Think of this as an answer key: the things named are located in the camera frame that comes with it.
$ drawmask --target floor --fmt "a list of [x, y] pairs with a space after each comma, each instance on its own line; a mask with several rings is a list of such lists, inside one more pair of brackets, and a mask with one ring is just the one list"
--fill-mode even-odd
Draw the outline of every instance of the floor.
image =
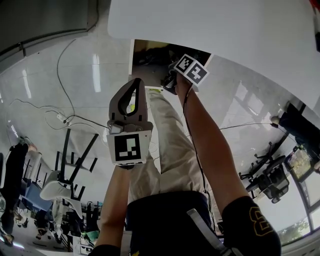
[[[102, 1], [98, 26], [88, 36], [74, 41], [59, 63], [61, 82], [75, 113], [103, 125], [108, 121], [111, 98], [128, 81], [130, 51], [130, 40], [108, 35], [108, 8], [108, 2]], [[15, 133], [28, 136], [43, 156], [40, 179], [54, 169], [56, 153], [63, 150], [67, 130], [52, 109], [37, 109], [14, 100], [37, 107], [55, 106], [66, 116], [73, 113], [56, 70], [59, 55], [69, 42], [25, 58], [0, 75], [0, 150], [8, 152], [10, 143], [17, 141]], [[277, 142], [283, 136], [279, 129], [255, 123], [270, 123], [270, 117], [283, 112], [293, 95], [253, 70], [216, 55], [207, 68], [210, 75], [199, 87], [198, 96], [216, 123], [221, 128], [253, 124], [223, 130], [237, 171], [245, 173], [255, 161], [254, 154], [261, 155], [269, 142]], [[183, 116], [178, 98], [166, 91], [163, 94]], [[96, 131], [101, 137], [104, 133], [102, 127], [92, 123], [88, 124], [93, 128], [76, 123], [88, 122], [76, 117], [72, 120], [68, 157], [71, 150], [81, 156]], [[289, 141], [283, 150], [292, 149], [292, 144]], [[150, 152], [154, 158], [159, 156], [156, 129], [152, 132]], [[97, 139], [83, 165], [89, 167], [94, 158], [98, 158], [92, 173], [94, 186], [86, 188], [83, 202], [103, 201], [113, 172], [109, 149], [102, 138]]]

